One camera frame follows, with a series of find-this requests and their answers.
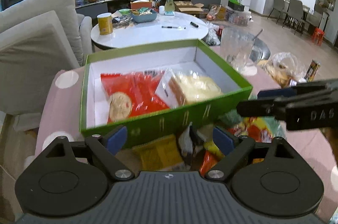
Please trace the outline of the dark blue white snack packet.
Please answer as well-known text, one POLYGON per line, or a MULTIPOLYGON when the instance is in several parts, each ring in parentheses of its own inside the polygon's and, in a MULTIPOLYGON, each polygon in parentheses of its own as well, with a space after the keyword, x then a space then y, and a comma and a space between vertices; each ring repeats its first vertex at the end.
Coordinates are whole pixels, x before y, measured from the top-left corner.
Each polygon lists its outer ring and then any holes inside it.
POLYGON ((191 167, 194 159, 203 150, 203 145, 208 140, 208 136, 203 134, 200 130, 193 129, 193 123, 184 129, 184 131, 178 136, 177 146, 180 155, 186 166, 191 167))

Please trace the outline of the yellow snack packet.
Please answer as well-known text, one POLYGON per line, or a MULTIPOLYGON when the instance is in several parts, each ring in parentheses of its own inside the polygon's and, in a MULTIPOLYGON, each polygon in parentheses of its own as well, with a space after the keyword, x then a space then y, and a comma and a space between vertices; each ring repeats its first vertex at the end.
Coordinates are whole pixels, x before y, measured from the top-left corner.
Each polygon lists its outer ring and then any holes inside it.
POLYGON ((142 171, 178 171, 186 166, 178 150, 175 135, 134 146, 132 151, 140 159, 142 171))

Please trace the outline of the red cookie snack bag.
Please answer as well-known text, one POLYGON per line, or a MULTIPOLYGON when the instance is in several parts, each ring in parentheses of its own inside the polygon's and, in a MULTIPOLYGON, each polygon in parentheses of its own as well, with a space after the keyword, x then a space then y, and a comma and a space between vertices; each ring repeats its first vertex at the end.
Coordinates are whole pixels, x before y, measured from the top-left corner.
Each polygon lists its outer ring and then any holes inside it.
POLYGON ((155 93, 163 75, 164 70, 101 74, 109 103, 107 123, 169 109, 155 93))

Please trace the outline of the clear bag yellow crackers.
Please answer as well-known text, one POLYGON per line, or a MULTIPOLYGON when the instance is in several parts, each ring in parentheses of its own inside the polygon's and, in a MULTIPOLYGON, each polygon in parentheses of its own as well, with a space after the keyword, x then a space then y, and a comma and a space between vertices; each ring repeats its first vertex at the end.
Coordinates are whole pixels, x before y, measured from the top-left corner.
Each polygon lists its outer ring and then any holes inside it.
POLYGON ((167 69, 155 94, 169 108, 177 108, 214 99, 224 93, 212 78, 201 72, 167 69))

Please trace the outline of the green snack bag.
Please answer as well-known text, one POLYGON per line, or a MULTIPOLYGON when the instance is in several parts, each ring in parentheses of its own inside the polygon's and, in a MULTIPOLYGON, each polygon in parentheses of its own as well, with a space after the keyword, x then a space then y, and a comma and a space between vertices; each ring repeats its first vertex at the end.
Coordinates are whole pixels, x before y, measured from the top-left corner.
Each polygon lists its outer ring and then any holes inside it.
POLYGON ((236 109, 233 109, 224 115, 220 116, 217 120, 217 125, 223 128, 233 128, 234 126, 240 124, 243 121, 236 109))

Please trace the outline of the plastic bag of pastries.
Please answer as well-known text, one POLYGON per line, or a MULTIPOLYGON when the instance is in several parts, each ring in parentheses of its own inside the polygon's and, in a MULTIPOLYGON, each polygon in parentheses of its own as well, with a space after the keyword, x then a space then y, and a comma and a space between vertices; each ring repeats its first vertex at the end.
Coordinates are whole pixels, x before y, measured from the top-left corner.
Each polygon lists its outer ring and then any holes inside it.
POLYGON ((287 87, 291 80, 302 80, 306 73, 305 65, 290 52, 274 54, 263 65, 263 69, 282 88, 287 87))

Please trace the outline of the pink polka dot tablecloth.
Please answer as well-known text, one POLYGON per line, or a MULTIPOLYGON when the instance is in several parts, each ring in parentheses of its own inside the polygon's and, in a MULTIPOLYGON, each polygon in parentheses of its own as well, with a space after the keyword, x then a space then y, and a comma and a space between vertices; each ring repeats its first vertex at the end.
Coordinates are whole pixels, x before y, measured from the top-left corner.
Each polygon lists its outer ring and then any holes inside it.
MULTIPOLYGON (((59 71, 46 99, 37 136, 35 155, 56 136, 66 135, 80 141, 80 102, 84 68, 59 71)), ((331 147, 320 130, 289 132, 286 139, 322 179, 324 197, 317 215, 329 220, 337 208, 337 167, 331 147)))

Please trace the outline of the green cardboard box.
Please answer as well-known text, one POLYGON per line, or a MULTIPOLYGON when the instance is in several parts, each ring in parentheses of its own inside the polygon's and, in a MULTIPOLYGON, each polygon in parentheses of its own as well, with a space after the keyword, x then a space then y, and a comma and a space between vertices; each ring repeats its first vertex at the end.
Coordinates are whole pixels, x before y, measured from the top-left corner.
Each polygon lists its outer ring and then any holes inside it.
POLYGON ((89 55, 81 94, 84 137, 127 129, 125 148, 214 123, 249 98, 251 84, 201 40, 89 55))

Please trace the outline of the clear glass mug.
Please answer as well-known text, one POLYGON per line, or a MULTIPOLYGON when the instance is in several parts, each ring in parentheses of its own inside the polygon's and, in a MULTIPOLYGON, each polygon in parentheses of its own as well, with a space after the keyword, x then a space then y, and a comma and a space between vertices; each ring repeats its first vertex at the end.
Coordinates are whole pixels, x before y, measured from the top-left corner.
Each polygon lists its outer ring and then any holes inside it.
POLYGON ((251 33, 236 27, 225 27, 222 31, 220 55, 237 72, 244 72, 254 45, 251 33))

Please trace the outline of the grey dining chair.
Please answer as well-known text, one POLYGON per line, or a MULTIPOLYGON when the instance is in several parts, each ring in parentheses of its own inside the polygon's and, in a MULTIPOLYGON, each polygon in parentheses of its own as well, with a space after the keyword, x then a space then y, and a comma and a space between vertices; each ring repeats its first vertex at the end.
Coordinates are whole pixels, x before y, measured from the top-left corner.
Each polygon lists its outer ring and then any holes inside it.
POLYGON ((274 11, 278 12, 278 17, 276 20, 276 23, 278 23, 281 16, 286 14, 285 1, 284 0, 273 0, 273 8, 267 18, 269 18, 274 11))

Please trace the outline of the yellow can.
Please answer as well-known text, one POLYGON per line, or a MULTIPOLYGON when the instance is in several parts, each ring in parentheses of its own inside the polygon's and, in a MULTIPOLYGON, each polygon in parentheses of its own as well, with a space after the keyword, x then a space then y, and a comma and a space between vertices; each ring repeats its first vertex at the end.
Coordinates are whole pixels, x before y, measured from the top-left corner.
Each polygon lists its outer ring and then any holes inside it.
POLYGON ((112 13, 102 13, 97 16, 100 35, 109 35, 113 32, 112 13))

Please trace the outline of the beige sofa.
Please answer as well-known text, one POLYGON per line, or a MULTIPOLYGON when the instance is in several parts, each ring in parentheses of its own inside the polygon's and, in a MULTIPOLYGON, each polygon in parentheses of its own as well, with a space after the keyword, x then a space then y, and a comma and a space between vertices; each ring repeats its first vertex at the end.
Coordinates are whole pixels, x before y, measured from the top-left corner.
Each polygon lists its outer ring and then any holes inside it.
POLYGON ((55 75, 93 53, 91 30, 75 0, 23 0, 1 11, 1 112, 15 131, 40 126, 55 75))

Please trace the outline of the white round coffee table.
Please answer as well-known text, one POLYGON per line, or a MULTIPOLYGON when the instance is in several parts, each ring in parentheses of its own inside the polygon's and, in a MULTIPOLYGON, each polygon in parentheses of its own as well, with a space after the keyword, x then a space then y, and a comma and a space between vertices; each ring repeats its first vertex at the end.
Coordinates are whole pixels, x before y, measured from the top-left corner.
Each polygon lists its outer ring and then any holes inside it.
POLYGON ((165 41, 202 40, 208 32, 207 25, 201 19, 175 12, 173 16, 157 15, 151 22, 115 28, 109 35, 100 35, 98 25, 95 25, 90 36, 98 48, 114 49, 165 41), (186 27, 186 29, 164 29, 162 26, 186 27))

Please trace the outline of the blue snack tray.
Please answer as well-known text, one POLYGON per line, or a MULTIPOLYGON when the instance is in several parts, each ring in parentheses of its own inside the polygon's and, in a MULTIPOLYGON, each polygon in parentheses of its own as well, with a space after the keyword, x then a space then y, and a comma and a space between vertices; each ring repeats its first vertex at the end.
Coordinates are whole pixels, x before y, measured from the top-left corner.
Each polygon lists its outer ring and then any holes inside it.
POLYGON ((157 12, 151 8, 134 9, 131 11, 131 17, 136 23, 147 23, 157 18, 157 12))

